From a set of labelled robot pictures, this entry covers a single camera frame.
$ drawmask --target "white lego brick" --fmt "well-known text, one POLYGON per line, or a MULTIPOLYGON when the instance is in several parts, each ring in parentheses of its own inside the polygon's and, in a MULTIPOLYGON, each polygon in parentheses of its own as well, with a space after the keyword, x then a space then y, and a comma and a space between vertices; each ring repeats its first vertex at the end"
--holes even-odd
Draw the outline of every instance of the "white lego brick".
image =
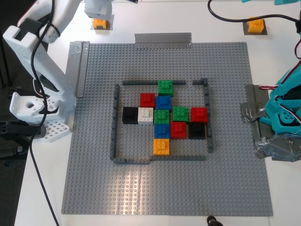
POLYGON ((154 121, 154 109, 152 107, 138 108, 138 124, 152 125, 154 121))

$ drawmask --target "green lego brick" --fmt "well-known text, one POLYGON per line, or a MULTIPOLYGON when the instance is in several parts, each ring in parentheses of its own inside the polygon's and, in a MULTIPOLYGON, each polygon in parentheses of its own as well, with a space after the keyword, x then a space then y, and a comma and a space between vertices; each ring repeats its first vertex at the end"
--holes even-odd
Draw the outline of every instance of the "green lego brick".
POLYGON ((155 124, 169 124, 169 110, 155 110, 155 124))
POLYGON ((173 121, 188 122, 188 107, 173 107, 173 121))
POLYGON ((172 80, 158 81, 158 96, 174 96, 172 80))

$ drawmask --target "table surface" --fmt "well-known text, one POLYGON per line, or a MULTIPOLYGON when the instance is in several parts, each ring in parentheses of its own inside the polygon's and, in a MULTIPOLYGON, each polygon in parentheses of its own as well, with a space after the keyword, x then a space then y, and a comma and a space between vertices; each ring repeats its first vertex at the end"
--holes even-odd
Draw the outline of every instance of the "table surface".
MULTIPOLYGON (((300 4, 274 6, 273 2, 213 2, 213 10, 228 18, 248 18, 265 14, 285 14, 298 18, 300 4)), ((244 36, 241 23, 214 18, 206 2, 113 3, 113 31, 90 30, 91 19, 81 3, 74 19, 62 36, 49 45, 48 53, 65 72, 69 44, 84 40, 91 43, 134 43, 135 33, 191 32, 192 42, 238 42, 248 45, 254 84, 275 84, 292 68, 297 59, 294 46, 299 40, 295 24, 280 18, 266 19, 267 36, 244 36)), ((71 114, 68 124, 73 124, 71 114)), ((33 151, 46 190, 61 226, 206 225, 206 217, 62 215, 61 207, 71 134, 46 144, 35 140, 33 151)), ((273 217, 217 217, 225 226, 300 225, 301 161, 278 162, 267 158, 266 167, 272 199, 273 217)), ((32 159, 27 158, 15 226, 54 226, 32 159)))

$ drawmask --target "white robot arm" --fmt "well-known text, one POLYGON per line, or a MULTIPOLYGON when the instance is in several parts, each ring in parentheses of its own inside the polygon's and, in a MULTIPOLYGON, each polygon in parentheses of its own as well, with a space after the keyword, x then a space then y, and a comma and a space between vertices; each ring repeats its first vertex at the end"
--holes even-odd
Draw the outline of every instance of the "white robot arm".
MULTIPOLYGON (((85 0, 85 12, 91 18, 110 19, 112 14, 112 0, 85 0)), ((31 55, 46 27, 38 25, 39 19, 51 11, 51 0, 36 0, 31 8, 20 18, 18 27, 10 26, 3 34, 4 40, 16 53, 24 68, 35 79, 31 68, 31 55)), ((52 25, 43 41, 53 43, 64 31, 80 4, 80 0, 55 0, 55 11, 52 25)), ((55 120, 66 122, 70 110, 74 109, 76 97, 63 71, 49 57, 42 45, 39 46, 34 66, 41 80, 45 94, 48 95, 48 114, 45 122, 55 120)), ((43 118, 44 102, 42 98, 21 97, 13 94, 10 111, 20 120, 28 124, 39 124, 43 118)))
MULTIPOLYGON (((55 13, 52 24, 62 33, 80 4, 81 0, 55 0, 55 13)), ((112 0, 85 0, 85 13, 88 17, 101 20, 109 20, 112 16, 112 0)), ((18 21, 18 27, 26 18, 39 20, 49 14, 51 10, 51 0, 36 0, 28 11, 18 21)), ((42 35, 46 25, 40 30, 42 35)), ((44 42, 53 43, 58 38, 57 31, 50 27, 44 42)))

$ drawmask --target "orange block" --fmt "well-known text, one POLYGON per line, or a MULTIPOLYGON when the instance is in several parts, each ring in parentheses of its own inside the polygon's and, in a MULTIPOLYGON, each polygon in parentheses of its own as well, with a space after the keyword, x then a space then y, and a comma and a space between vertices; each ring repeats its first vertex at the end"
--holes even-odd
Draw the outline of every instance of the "orange block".
POLYGON ((92 24, 95 30, 100 29, 101 27, 104 30, 108 29, 108 21, 107 20, 99 20, 99 19, 93 19, 92 24))
POLYGON ((169 139, 154 139, 154 155, 169 155, 169 139))
POLYGON ((248 25, 249 25, 249 29, 248 29, 249 33, 261 33, 264 29, 263 19, 249 21, 248 25))

